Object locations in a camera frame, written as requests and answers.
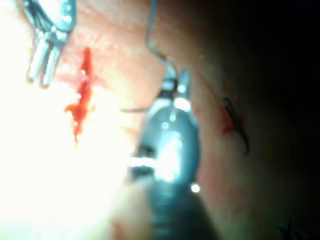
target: metal tip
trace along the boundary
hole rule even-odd
[[[51,51],[45,56],[43,62],[41,85],[48,87],[53,78],[61,55],[61,46],[54,45]]]
[[[181,71],[176,94],[177,98],[190,98],[190,72],[187,69]]]
[[[43,38],[40,39],[35,46],[35,51],[30,61],[30,66],[27,73],[27,78],[31,82],[35,81],[43,61],[48,53],[49,43]]]

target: pale skin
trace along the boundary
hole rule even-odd
[[[78,23],[49,89],[25,81],[34,29],[21,2],[3,2],[0,239],[147,238],[150,211],[143,187],[126,180],[145,115],[119,109],[148,106],[163,78],[164,65],[144,46],[149,1],[78,0]],[[227,35],[207,36],[205,18],[192,9],[161,2],[152,41],[179,70],[191,72],[201,198],[222,240],[280,239],[278,225],[287,223],[304,184],[288,167],[285,116],[255,99],[248,89],[257,83]],[[94,87],[95,108],[74,148],[64,108],[75,101],[75,89],[60,80],[77,78],[84,47],[91,48],[93,74],[106,87]],[[230,124],[223,97],[238,99],[234,105],[246,120],[249,155],[236,132],[223,134]],[[123,233],[116,233],[115,222]]]

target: dark background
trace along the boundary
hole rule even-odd
[[[299,221],[320,239],[319,7],[315,0],[189,0],[212,22],[228,28],[244,61],[260,71],[265,98],[286,113],[296,149],[292,163],[310,174]]]

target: red blood spot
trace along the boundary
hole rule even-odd
[[[65,107],[64,112],[70,112],[73,117],[73,135],[75,143],[78,143],[78,135],[83,130],[83,121],[86,118],[89,110],[89,102],[92,96],[92,64],[91,64],[91,51],[90,48],[84,49],[84,59],[81,65],[81,73],[83,78],[80,87],[77,90],[80,98],[77,103],[70,104]]]

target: surgical instrument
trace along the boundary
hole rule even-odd
[[[27,78],[34,82],[42,66],[41,84],[48,87],[61,52],[77,23],[76,0],[24,0],[24,12],[36,33]]]

